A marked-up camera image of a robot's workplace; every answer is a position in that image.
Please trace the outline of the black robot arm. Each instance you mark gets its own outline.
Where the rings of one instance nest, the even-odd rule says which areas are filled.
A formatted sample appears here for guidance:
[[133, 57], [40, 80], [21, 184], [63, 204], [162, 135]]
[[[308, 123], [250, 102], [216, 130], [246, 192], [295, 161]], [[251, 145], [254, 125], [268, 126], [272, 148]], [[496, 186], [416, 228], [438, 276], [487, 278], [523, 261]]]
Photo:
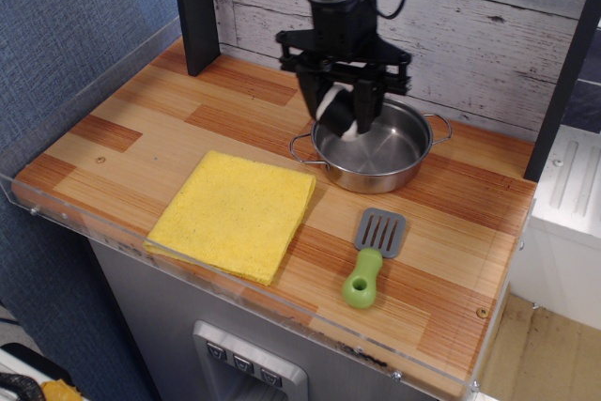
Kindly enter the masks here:
[[410, 54], [378, 33], [406, 0], [307, 1], [311, 28], [276, 36], [281, 68], [296, 74], [315, 123], [351, 141], [370, 131], [386, 94], [408, 92]]

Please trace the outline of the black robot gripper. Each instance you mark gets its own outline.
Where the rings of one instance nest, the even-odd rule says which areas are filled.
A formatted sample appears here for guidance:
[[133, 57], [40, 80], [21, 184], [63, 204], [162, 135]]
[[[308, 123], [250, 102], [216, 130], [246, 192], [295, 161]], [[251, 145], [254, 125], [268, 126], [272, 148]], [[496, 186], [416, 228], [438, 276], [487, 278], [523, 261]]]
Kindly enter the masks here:
[[331, 122], [336, 86], [330, 81], [357, 81], [354, 115], [357, 133], [364, 134], [381, 113], [384, 92], [408, 93], [411, 55], [380, 37], [369, 0], [310, 0], [310, 4], [312, 28], [276, 35], [282, 46], [281, 69], [297, 73], [309, 114], [317, 122]]

